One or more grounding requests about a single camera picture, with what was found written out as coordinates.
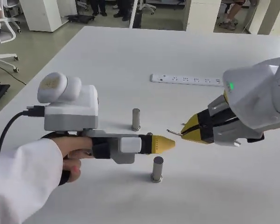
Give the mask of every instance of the metal cylinder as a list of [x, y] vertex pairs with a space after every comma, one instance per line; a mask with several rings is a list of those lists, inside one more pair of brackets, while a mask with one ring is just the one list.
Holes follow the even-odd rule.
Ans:
[[164, 159], [160, 156], [154, 158], [153, 173], [151, 174], [151, 181], [159, 183], [162, 181], [162, 170], [163, 170]]
[[137, 132], [140, 130], [140, 110], [138, 108], [133, 109], [133, 120], [132, 120], [132, 130]]

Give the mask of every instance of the electrical outlet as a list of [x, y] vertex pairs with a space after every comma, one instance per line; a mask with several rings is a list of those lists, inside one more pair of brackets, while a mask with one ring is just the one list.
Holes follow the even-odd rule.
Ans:
[[219, 78], [198, 78], [198, 77], [189, 77], [189, 76], [152, 74], [150, 81], [157, 82], [157, 83], [223, 86], [223, 82]]

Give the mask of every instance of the white table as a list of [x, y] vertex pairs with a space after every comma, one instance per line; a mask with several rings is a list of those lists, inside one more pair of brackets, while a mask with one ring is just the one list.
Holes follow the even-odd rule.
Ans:
[[[180, 131], [223, 89], [149, 82], [151, 73], [221, 77], [228, 68], [278, 56], [280, 38], [273, 36], [83, 28], [0, 112], [0, 133], [17, 112], [38, 104], [39, 82], [59, 71], [96, 86], [100, 128], [132, 133], [132, 109], [138, 107], [139, 133], [170, 137], [176, 148], [162, 155], [159, 184], [149, 181], [154, 156], [139, 155], [131, 165], [83, 161], [81, 178], [57, 188], [26, 223], [280, 224], [280, 130], [240, 148], [181, 140], [166, 129]], [[21, 118], [3, 150], [44, 134], [43, 119]]]

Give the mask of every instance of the floor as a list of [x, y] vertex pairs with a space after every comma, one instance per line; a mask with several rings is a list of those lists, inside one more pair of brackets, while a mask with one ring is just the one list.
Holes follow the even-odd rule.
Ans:
[[[117, 11], [108, 5], [106, 8], [107, 17], [99, 15], [90, 26], [107, 27], [128, 27], [128, 22], [113, 18]], [[159, 6], [154, 15], [149, 12], [142, 16], [142, 28], [146, 29], [166, 29], [182, 30], [182, 7], [173, 9], [170, 7]], [[243, 22], [245, 10], [243, 9], [238, 20]], [[19, 68], [20, 73], [15, 76], [23, 82], [29, 82], [54, 55], [83, 27], [81, 24], [68, 23], [54, 33], [30, 32], [26, 23], [20, 24], [22, 33], [16, 39], [0, 45], [0, 54], [16, 53], [20, 60], [11, 62]], [[226, 32], [224, 29], [216, 27], [215, 32]], [[239, 24], [236, 33], [242, 33], [243, 27]], [[11, 85], [10, 89], [0, 100], [0, 110], [24, 87], [24, 85], [3, 70], [0, 70], [0, 82]]]

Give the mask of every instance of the finger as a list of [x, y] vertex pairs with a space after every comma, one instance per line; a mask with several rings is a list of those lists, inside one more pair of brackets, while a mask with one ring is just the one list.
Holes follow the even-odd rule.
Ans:
[[70, 171], [68, 182], [74, 182], [81, 175], [81, 161], [76, 159], [67, 159], [63, 161], [63, 170]]
[[63, 170], [71, 171], [73, 167], [81, 168], [81, 161], [76, 159], [68, 159], [63, 161]]
[[61, 137], [52, 140], [60, 148], [63, 157], [71, 151], [92, 148], [92, 140], [89, 137]]
[[72, 151], [68, 154], [68, 157], [71, 159], [78, 159], [78, 160], [94, 158], [92, 155], [89, 155], [89, 151], [85, 149]]
[[81, 175], [81, 170], [77, 166], [73, 166], [72, 169], [70, 170], [70, 177], [68, 182], [74, 182], [76, 181]]

